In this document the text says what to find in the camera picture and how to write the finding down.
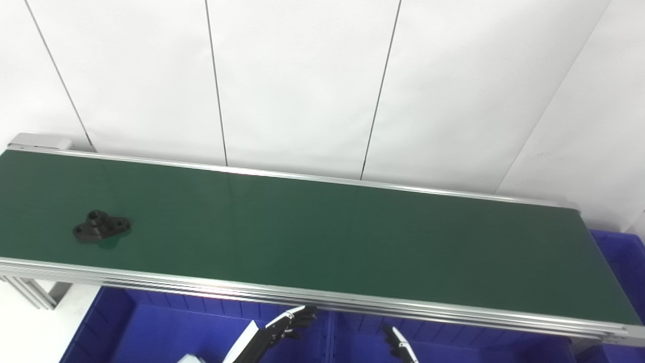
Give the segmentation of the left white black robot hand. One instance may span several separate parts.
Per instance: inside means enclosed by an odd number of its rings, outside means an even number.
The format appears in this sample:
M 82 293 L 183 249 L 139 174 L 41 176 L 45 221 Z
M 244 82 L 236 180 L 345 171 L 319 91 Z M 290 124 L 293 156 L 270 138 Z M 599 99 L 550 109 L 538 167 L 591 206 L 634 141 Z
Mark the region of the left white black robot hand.
M 262 328 L 255 321 L 250 321 L 223 362 L 260 362 L 267 351 L 276 347 L 281 340 L 300 340 L 302 334 L 297 329 L 309 328 L 316 319 L 317 310 L 315 306 L 290 308 Z

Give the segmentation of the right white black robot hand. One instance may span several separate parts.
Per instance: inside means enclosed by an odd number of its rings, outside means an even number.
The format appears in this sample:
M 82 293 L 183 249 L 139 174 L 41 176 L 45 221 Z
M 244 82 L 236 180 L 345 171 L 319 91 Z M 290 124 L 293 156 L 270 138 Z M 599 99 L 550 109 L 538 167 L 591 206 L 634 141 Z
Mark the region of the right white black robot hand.
M 410 342 L 396 326 L 382 324 L 381 331 L 384 333 L 384 340 L 389 345 L 392 356 L 397 357 L 401 362 L 419 362 Z

